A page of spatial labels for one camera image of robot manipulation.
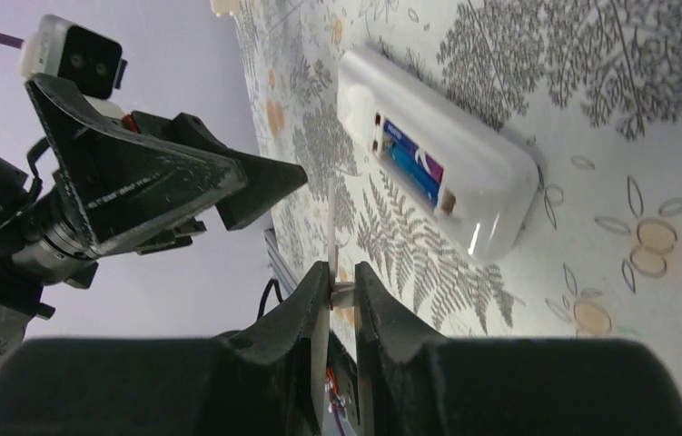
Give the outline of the light blue battery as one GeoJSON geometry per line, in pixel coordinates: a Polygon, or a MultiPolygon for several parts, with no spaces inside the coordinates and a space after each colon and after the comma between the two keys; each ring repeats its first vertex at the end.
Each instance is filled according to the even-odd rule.
{"type": "Polygon", "coordinates": [[[436,207],[444,167],[389,119],[382,125],[382,138],[390,159],[421,191],[431,208],[436,207]]]}

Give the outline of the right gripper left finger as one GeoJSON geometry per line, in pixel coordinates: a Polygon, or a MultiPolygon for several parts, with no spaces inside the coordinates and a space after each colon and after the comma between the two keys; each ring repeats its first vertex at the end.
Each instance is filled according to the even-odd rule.
{"type": "MultiPolygon", "coordinates": [[[[317,262],[303,279],[330,281],[317,262]]],[[[42,339],[0,365],[0,435],[318,435],[300,327],[201,339],[42,339]]]]}

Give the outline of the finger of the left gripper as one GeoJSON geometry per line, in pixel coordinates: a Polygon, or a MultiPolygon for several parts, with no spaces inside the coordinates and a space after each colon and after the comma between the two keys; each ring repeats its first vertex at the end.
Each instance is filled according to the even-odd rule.
{"type": "Polygon", "coordinates": [[[228,231],[241,230],[255,222],[284,197],[308,182],[298,164],[247,154],[217,139],[195,115],[180,113],[172,120],[144,112],[133,113],[133,124],[141,134],[190,146],[194,149],[232,158],[243,173],[244,187],[216,204],[228,231]]]}

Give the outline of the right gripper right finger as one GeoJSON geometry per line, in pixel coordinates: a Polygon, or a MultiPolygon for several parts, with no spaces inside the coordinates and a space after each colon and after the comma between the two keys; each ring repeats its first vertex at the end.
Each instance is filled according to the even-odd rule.
{"type": "Polygon", "coordinates": [[[449,338],[355,268],[364,435],[682,435],[657,356],[622,339],[449,338]]]}

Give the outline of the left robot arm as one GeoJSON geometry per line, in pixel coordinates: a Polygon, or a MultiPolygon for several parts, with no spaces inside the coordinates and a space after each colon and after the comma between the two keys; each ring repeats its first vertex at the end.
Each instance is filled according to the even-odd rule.
{"type": "Polygon", "coordinates": [[[228,147],[191,114],[125,113],[48,74],[25,89],[44,128],[28,162],[52,152],[58,167],[44,192],[35,168],[0,157],[0,361],[30,321],[53,316],[45,287],[86,289],[104,257],[190,246],[212,208],[241,230],[308,181],[298,164],[228,147]]]}

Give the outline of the white battery cover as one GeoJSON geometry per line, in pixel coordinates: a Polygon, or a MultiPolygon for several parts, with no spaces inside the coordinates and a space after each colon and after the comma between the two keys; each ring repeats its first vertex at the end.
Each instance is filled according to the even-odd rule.
{"type": "Polygon", "coordinates": [[[339,282],[337,280],[339,262],[339,246],[336,242],[336,202],[335,187],[331,183],[328,190],[328,223],[327,223],[327,244],[328,244],[328,265],[330,276],[330,305],[333,310],[349,309],[353,306],[354,282],[339,282]]]}

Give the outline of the white AC remote control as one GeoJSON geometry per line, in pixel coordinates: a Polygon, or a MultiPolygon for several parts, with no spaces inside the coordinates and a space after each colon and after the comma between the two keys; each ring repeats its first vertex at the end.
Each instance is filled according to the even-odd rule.
{"type": "Polygon", "coordinates": [[[512,250],[539,182],[528,153],[366,46],[341,57],[337,118],[352,142],[469,262],[494,263],[512,250]],[[444,167],[436,207],[387,155],[386,119],[444,167]]]}

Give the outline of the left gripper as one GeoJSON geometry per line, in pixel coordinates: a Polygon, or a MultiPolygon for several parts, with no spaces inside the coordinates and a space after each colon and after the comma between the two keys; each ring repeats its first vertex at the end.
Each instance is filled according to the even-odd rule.
{"type": "Polygon", "coordinates": [[[11,262],[43,286],[89,287],[101,255],[190,246],[207,231],[193,217],[246,185],[237,160],[118,126],[71,81],[33,74],[25,89],[58,162],[58,193],[21,216],[25,248],[11,262]]]}

